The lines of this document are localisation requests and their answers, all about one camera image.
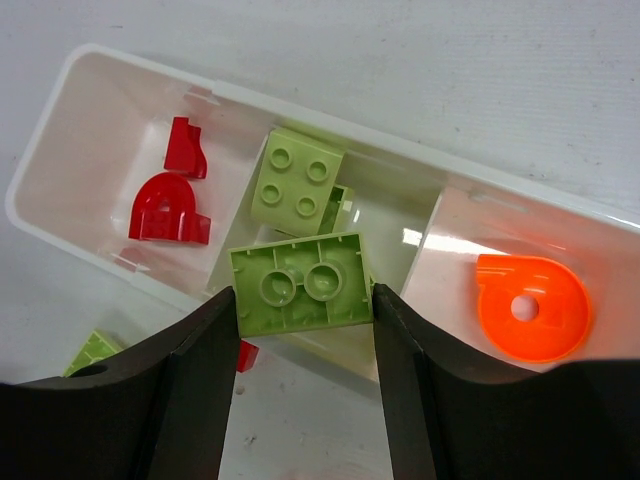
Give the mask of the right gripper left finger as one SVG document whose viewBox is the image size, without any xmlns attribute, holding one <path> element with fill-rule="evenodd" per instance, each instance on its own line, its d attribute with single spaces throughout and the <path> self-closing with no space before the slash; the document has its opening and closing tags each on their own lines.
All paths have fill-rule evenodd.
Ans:
<svg viewBox="0 0 640 480">
<path fill-rule="evenodd" d="M 3 384 L 2 478 L 217 478 L 239 350 L 225 288 L 69 377 Z"/>
</svg>

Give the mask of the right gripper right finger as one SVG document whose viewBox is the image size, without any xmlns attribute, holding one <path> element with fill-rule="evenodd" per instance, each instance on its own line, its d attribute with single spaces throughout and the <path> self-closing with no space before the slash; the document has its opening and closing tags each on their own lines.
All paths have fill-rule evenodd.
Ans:
<svg viewBox="0 0 640 480">
<path fill-rule="evenodd" d="M 397 479 L 635 479 L 639 364 L 543 373 L 487 355 L 373 290 L 374 342 Z"/>
</svg>

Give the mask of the green lego brick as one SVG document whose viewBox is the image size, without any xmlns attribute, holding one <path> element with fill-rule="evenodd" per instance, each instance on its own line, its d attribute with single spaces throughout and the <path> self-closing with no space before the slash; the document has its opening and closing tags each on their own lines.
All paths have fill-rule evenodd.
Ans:
<svg viewBox="0 0 640 480">
<path fill-rule="evenodd" d="M 344 232 L 350 222 L 354 190 L 335 184 L 324 210 L 318 234 Z"/>
<path fill-rule="evenodd" d="M 123 351 L 128 346 L 129 344 L 127 342 L 115 334 L 101 329 L 94 329 L 74 355 L 62 376 L 69 377 L 84 367 L 105 360 Z"/>
</svg>

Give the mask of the small red lego piece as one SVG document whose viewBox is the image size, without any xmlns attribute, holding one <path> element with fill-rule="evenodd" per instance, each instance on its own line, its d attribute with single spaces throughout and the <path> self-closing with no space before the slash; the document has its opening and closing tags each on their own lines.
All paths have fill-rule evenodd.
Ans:
<svg viewBox="0 0 640 480">
<path fill-rule="evenodd" d="M 245 373 L 253 368 L 259 348 L 245 340 L 240 342 L 240 350 L 238 354 L 238 360 L 236 365 L 236 371 L 238 373 Z"/>
</svg>

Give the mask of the orange round lego piece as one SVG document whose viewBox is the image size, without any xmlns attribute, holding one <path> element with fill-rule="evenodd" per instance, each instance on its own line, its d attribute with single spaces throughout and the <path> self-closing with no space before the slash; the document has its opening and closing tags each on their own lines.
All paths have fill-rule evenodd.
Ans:
<svg viewBox="0 0 640 480">
<path fill-rule="evenodd" d="M 589 292 L 565 265 L 544 257 L 482 254 L 477 313 L 489 341 L 508 357 L 549 363 L 577 350 L 593 323 Z"/>
</svg>

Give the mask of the green lego brick underside up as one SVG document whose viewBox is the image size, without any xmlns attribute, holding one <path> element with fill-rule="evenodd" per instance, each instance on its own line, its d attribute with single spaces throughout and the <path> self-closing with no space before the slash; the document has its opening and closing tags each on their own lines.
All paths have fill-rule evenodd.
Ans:
<svg viewBox="0 0 640 480">
<path fill-rule="evenodd" d="M 228 251 L 243 338 L 373 321 L 362 237 L 333 233 Z"/>
</svg>

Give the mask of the red half-round lego piece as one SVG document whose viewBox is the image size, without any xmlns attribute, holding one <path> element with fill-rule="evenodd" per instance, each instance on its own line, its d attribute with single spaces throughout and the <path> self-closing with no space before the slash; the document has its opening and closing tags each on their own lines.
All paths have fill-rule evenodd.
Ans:
<svg viewBox="0 0 640 480">
<path fill-rule="evenodd" d="M 197 212 L 196 195 L 189 181 L 164 172 L 148 179 L 138 191 L 128 237 L 208 245 L 210 229 L 211 219 Z"/>
</svg>

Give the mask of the red curved lego piece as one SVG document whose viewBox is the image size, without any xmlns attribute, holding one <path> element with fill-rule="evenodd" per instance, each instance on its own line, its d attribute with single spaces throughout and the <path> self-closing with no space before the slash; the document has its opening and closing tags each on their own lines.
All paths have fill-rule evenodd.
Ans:
<svg viewBox="0 0 640 480">
<path fill-rule="evenodd" d="M 208 172 L 207 160 L 201 146 L 202 129 L 191 125 L 188 117 L 173 118 L 164 169 L 188 178 L 202 180 Z"/>
</svg>

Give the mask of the green lego brick studs up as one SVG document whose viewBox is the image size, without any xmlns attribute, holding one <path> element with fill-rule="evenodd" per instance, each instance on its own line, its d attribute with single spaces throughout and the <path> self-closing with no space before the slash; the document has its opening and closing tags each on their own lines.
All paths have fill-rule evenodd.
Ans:
<svg viewBox="0 0 640 480">
<path fill-rule="evenodd" d="M 345 150 L 286 128 L 269 133 L 251 216 L 295 237 L 318 233 Z"/>
</svg>

